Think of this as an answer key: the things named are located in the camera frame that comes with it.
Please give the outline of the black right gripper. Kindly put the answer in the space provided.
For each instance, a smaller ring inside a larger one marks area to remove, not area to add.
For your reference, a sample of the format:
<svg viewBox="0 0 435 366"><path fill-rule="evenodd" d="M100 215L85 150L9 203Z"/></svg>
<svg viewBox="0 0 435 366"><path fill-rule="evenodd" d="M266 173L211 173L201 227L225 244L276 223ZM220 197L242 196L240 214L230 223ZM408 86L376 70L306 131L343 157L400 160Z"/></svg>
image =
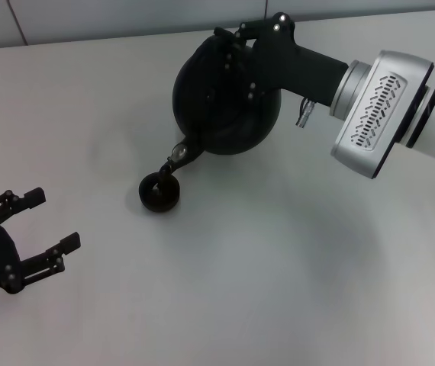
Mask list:
<svg viewBox="0 0 435 366"><path fill-rule="evenodd" d="M247 40L255 40L252 49ZM214 42L223 53L222 99L254 99L257 86L261 92L284 89L330 105L349 68L343 61L297 45L295 22L284 12L242 22L236 31L216 27Z"/></svg>

